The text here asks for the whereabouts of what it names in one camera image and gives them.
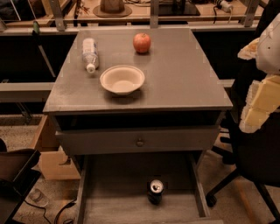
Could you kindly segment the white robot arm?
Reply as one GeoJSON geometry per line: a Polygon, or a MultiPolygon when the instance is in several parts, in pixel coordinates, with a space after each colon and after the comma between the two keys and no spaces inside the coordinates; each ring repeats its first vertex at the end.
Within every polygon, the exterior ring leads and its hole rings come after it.
{"type": "Polygon", "coordinates": [[[243,60],[255,59],[257,69],[266,73],[263,80],[254,80],[249,86],[241,112],[240,130],[254,133],[280,107],[280,13],[237,56],[243,60]]]}

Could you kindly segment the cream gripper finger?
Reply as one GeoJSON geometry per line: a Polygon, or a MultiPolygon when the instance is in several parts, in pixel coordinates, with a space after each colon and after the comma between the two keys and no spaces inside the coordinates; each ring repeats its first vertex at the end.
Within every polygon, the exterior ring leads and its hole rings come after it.
{"type": "Polygon", "coordinates": [[[261,81],[254,80],[248,89],[239,129],[244,133],[256,132],[279,107],[280,76],[267,75],[261,81]]]}
{"type": "Polygon", "coordinates": [[[257,56],[258,43],[259,38],[255,38],[237,53],[237,57],[243,60],[255,59],[257,56]]]}

